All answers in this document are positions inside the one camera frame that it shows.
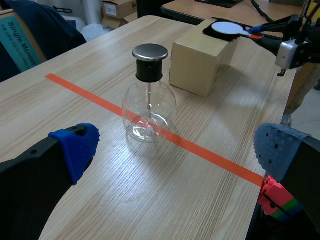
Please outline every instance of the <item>clear glass bottle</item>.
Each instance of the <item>clear glass bottle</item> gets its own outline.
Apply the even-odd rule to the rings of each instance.
[[[161,82],[162,60],[168,50],[157,44],[135,47],[132,55],[136,60],[136,78],[126,92],[122,103],[125,130],[132,138],[154,143],[174,129],[176,122],[176,98],[171,88]]]

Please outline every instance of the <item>cardboard box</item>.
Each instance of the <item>cardboard box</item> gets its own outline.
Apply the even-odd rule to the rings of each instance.
[[[104,16],[102,20],[102,25],[105,25],[107,27],[118,29],[128,23],[133,22],[134,20],[138,19],[138,13],[135,12],[134,14],[131,14],[129,16],[126,16],[123,19],[117,19],[109,16]]]
[[[0,11],[0,42],[21,72],[46,61],[29,28],[12,9]]]
[[[137,0],[102,1],[103,14],[107,17],[124,19],[137,12]]]
[[[213,21],[205,20],[172,45],[169,83],[206,97],[227,71],[237,40],[228,42],[207,36],[203,30]]]

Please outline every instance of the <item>orange tape line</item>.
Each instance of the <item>orange tape line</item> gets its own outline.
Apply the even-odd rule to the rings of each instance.
[[[88,99],[89,101],[119,115],[122,117],[123,115],[123,110],[121,107],[113,104],[112,102],[109,102],[97,95],[94,95],[93,93],[84,90],[83,88],[64,80],[63,78],[56,76],[52,73],[48,74],[45,76],[47,79],[61,85],[62,87],[69,89],[70,91]],[[178,145],[179,147],[261,187],[262,183],[264,181],[264,177],[250,171],[249,169],[240,166],[230,160],[225,159],[222,156],[219,156],[218,154],[215,154],[177,134],[174,134],[173,132],[170,132],[169,130],[166,130],[164,128],[161,128],[153,123],[147,122],[146,120],[142,119],[140,116],[136,115],[133,112],[127,111],[125,113],[125,118],[128,120],[141,125],[141,126],[146,126],[148,125],[149,127],[152,127],[152,131],[155,132],[158,136],[167,139],[169,142],[174,143]]]

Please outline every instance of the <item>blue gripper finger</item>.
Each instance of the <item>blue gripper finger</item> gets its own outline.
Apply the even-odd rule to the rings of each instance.
[[[83,176],[88,162],[96,155],[100,141],[99,130],[90,123],[81,123],[77,126],[86,126],[84,135],[77,135],[66,129],[49,133],[49,137],[60,141],[64,159],[72,178],[73,185]]]
[[[284,179],[300,145],[309,134],[272,123],[255,131],[253,145],[259,164],[278,183]]]

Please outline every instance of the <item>wood grain tabletop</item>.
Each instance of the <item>wood grain tabletop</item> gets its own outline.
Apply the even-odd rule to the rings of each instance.
[[[302,11],[302,8],[298,6],[269,3],[264,1],[256,2],[259,4],[261,10],[272,20],[283,19],[294,14],[300,16]],[[212,18],[218,18],[249,26],[259,26],[267,23],[267,21],[251,4],[250,0],[243,0],[232,8],[196,2],[195,0],[176,0],[163,5],[163,7],[167,10],[193,16],[199,19],[212,20]]]
[[[121,117],[45,78],[55,74],[121,106],[136,81],[132,49],[154,43],[171,52],[192,27],[146,16],[0,83],[0,162],[59,129],[91,123],[100,131],[91,166],[58,203],[40,239],[245,239],[258,186],[164,139],[126,137]],[[170,65],[164,60],[166,83]],[[278,71],[271,53],[241,39],[208,97],[172,87],[175,133],[263,175],[254,132],[262,123],[280,123],[295,74],[281,78]]]

